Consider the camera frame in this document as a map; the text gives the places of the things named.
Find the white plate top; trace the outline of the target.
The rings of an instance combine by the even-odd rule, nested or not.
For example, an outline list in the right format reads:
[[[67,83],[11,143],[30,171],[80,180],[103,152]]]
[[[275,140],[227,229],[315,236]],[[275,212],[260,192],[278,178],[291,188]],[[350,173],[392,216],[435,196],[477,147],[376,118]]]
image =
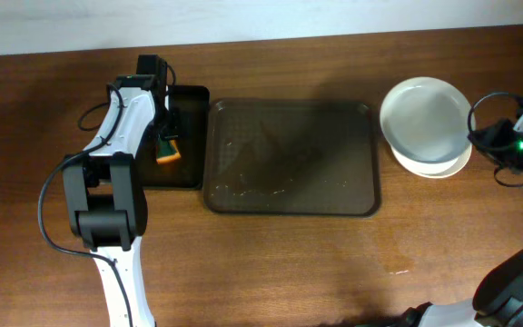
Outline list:
[[[443,179],[455,175],[466,166],[472,154],[472,147],[469,146],[454,160],[445,163],[422,163],[409,159],[407,156],[400,154],[393,147],[390,149],[395,159],[403,168],[417,176],[429,179]]]

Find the white plate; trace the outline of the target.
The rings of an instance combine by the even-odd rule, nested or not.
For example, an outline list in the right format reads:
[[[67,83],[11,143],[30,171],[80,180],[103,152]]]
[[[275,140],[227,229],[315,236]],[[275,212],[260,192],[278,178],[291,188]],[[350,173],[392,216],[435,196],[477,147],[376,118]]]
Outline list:
[[[393,147],[390,149],[395,159],[403,168],[417,176],[429,179],[443,179],[455,175],[466,166],[472,154],[472,147],[469,146],[454,160],[445,163],[422,163],[409,159],[407,156],[400,154]]]
[[[390,146],[410,160],[439,164],[470,148],[470,103],[452,84],[414,77],[395,85],[380,106],[380,129]]]

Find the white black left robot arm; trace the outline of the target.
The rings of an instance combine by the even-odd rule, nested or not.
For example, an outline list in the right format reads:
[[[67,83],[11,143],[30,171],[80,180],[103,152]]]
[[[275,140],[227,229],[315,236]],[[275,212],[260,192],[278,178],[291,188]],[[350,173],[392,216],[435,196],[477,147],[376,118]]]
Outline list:
[[[70,228],[96,264],[109,323],[154,326],[141,265],[148,204],[135,159],[145,139],[155,141],[158,163],[180,159],[178,134],[164,77],[121,75],[107,95],[94,139],[62,169]]]

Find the orange green scrub sponge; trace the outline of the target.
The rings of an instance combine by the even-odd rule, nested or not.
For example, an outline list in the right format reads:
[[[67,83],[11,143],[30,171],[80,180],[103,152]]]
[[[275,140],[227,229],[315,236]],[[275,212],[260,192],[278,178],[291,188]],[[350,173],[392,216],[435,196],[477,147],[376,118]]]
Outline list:
[[[158,139],[156,143],[156,162],[170,164],[182,158],[178,144],[174,139]]]

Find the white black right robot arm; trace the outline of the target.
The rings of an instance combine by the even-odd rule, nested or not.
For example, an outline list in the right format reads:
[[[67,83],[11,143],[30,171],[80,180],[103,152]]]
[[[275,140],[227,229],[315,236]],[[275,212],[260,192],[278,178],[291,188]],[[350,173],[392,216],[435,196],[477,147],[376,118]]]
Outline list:
[[[523,172],[523,132],[508,119],[469,133],[469,140],[504,168]],[[397,321],[404,327],[523,326],[523,249],[494,268],[470,300],[449,305],[430,302],[409,308]]]

